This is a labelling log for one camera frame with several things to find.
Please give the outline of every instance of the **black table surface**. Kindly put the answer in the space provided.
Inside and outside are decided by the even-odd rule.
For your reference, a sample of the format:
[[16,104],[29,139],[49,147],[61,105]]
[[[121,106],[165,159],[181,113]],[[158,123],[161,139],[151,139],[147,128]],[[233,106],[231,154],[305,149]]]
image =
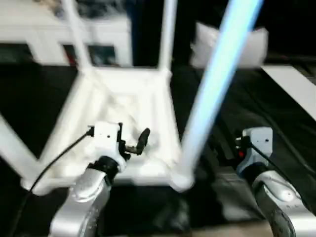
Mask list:
[[[33,65],[0,66],[0,72],[1,114],[39,157],[77,71],[72,67]],[[194,101],[200,75],[191,67],[173,69],[170,86],[180,136]],[[271,158],[291,177],[293,185],[315,211],[315,181],[297,162],[297,155],[304,159],[305,164],[316,169],[313,147],[316,122],[264,72],[238,70],[211,134],[220,141],[225,155],[231,157],[227,134],[253,126],[273,128]],[[255,204],[251,202],[251,195],[247,194],[249,190],[241,184],[240,179],[227,181],[218,178],[220,173],[233,171],[216,160],[216,154],[210,147],[211,139],[207,141],[196,171],[197,183],[185,194],[179,195],[169,187],[125,185],[113,188],[100,219],[99,231],[103,235],[170,233],[261,219]],[[19,177],[2,159],[0,180],[0,231],[5,233],[25,190],[20,188]],[[43,197],[33,196],[23,214],[19,232],[46,235],[50,220],[66,194],[66,189],[57,189]],[[187,218],[179,218],[180,213]]]

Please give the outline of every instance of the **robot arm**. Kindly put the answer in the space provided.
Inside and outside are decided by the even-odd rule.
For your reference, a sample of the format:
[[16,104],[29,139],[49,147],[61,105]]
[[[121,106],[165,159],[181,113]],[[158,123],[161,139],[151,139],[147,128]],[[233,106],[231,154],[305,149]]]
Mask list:
[[276,237],[313,237],[316,235],[316,217],[304,206],[299,193],[275,170],[268,169],[267,157],[272,154],[272,130],[267,127],[246,129],[237,138],[241,151],[246,155],[237,166],[236,173],[250,184],[256,202],[271,225]]
[[138,144],[127,147],[121,132],[121,123],[96,123],[89,152],[99,159],[69,188],[66,201],[51,222],[51,237],[95,236],[97,219],[109,199],[114,177],[124,171],[130,153],[142,153],[150,134],[146,128]]

